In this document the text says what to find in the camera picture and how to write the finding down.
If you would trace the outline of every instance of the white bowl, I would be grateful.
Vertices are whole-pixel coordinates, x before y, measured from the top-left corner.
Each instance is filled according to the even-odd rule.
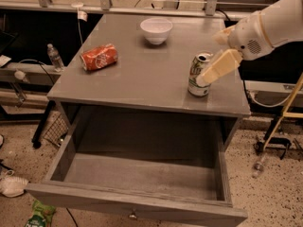
[[[172,22],[164,18],[151,18],[141,23],[144,37],[151,44],[161,44],[164,42],[172,29]]]

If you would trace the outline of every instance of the red can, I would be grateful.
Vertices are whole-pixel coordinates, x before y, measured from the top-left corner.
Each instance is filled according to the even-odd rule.
[[[84,70],[94,71],[117,62],[117,51],[113,44],[106,44],[87,50],[80,57]]]

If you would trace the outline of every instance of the robotic arm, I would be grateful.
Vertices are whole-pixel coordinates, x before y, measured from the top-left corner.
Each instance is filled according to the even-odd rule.
[[[252,61],[286,43],[303,41],[302,0],[279,0],[218,32],[214,39],[230,48],[217,53],[196,78],[201,87],[236,70],[242,60]]]

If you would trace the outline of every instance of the speckled floor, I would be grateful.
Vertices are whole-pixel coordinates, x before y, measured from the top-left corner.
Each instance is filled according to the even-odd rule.
[[[45,131],[57,113],[48,119]],[[234,207],[245,209],[249,218],[240,227],[303,226],[303,152],[290,150],[281,161],[281,150],[268,149],[267,165],[263,174],[252,178],[252,165],[258,159],[254,150],[256,136],[262,138],[270,119],[252,117],[241,123],[225,157]],[[0,132],[5,136],[5,144],[0,149],[0,159],[12,167],[16,175],[38,183],[47,172],[57,148],[42,139],[42,146],[34,149],[31,138],[37,128],[32,124],[1,124]],[[283,124],[284,136],[295,138],[303,145],[302,126]],[[16,198],[0,196],[0,226],[24,226],[31,215],[34,199],[28,194]],[[79,226],[136,227],[180,226],[177,223],[139,219],[92,213],[71,209]],[[66,209],[57,208],[52,226],[76,226]]]

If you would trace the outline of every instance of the clear bottle on floor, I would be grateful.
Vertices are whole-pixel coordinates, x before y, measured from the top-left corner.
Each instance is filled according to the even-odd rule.
[[[64,64],[59,51],[53,44],[47,45],[47,55],[50,58],[51,63],[55,67],[56,72],[61,72],[64,70]]]
[[[262,153],[259,160],[257,160],[253,165],[253,178],[258,178],[265,169],[265,164],[267,160],[266,153]]]

